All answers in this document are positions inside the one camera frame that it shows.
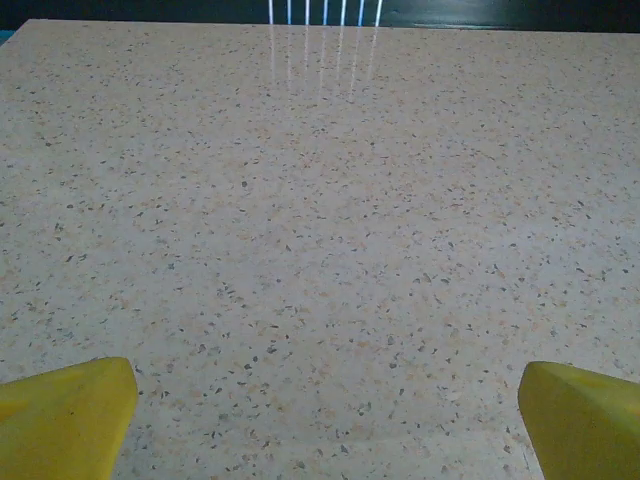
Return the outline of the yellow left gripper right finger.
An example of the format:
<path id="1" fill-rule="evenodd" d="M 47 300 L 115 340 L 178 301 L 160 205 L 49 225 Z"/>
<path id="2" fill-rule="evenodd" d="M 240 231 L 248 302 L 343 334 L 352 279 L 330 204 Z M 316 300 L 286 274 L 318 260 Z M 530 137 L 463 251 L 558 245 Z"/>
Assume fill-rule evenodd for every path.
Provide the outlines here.
<path id="1" fill-rule="evenodd" d="M 639 478 L 637 383 L 535 361 L 518 405 L 546 479 Z"/>

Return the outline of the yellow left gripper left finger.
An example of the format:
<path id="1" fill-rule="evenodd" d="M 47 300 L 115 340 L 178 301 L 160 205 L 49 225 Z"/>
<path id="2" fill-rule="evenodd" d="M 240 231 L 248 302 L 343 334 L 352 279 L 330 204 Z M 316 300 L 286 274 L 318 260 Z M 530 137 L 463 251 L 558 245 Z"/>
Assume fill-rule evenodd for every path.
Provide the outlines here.
<path id="1" fill-rule="evenodd" d="M 1 477 L 109 479 L 137 399 L 123 357 L 3 384 Z"/>

